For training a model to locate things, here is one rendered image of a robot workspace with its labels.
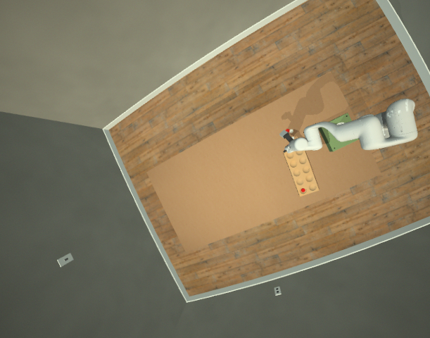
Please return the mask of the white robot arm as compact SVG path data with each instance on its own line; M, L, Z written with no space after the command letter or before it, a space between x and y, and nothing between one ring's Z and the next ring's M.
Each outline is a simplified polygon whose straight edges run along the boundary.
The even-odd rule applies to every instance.
M307 126L304 129L305 138L293 139L286 130L279 135L290 142L289 151L321 149L322 140L319 127L326 128L340 142L359 139L364 150L381 149L411 142L417 138L414 109L413 100L400 99L389 105L386 112L378 113L375 116L367 114L347 123L320 122Z

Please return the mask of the tan tray with round pockets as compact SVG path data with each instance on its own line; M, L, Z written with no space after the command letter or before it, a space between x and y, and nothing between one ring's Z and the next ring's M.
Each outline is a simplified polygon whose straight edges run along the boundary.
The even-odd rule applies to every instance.
M305 151L283 152L299 196L319 191ZM302 192L301 189L305 191Z

